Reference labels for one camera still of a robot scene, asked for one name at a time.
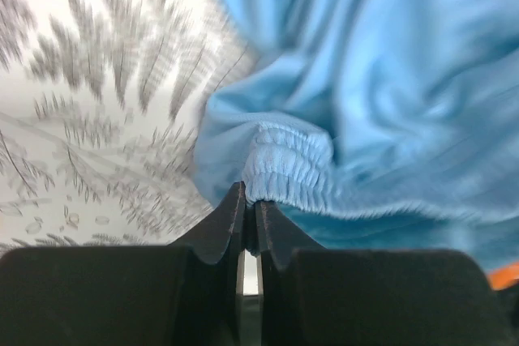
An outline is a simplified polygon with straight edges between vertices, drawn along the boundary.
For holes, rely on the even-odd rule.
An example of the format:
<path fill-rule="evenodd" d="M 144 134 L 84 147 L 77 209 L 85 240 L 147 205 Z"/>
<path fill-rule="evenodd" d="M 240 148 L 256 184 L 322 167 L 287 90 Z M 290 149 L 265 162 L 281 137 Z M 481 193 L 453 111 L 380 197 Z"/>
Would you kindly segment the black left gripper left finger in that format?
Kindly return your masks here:
<path fill-rule="evenodd" d="M 2 344 L 231 344 L 245 208 L 236 183 L 167 246 L 12 250 L 1 259 Z"/>

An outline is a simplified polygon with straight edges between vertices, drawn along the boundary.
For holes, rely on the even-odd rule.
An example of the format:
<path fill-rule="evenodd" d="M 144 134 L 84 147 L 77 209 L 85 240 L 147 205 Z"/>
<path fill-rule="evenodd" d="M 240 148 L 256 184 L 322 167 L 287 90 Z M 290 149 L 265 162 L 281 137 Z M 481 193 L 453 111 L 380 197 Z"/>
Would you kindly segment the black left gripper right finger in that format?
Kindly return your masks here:
<path fill-rule="evenodd" d="M 327 250 L 255 205 L 265 345 L 515 345 L 518 290 L 453 250 Z"/>

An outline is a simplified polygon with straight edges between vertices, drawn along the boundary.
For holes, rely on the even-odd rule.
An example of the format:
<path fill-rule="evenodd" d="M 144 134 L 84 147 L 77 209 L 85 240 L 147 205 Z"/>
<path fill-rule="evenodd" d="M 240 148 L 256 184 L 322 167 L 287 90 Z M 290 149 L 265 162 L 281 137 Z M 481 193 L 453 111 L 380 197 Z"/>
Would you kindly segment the light blue shorts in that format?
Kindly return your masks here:
<path fill-rule="evenodd" d="M 213 93 L 199 192 L 330 248 L 518 259 L 518 0 L 222 0 L 259 60 Z"/>

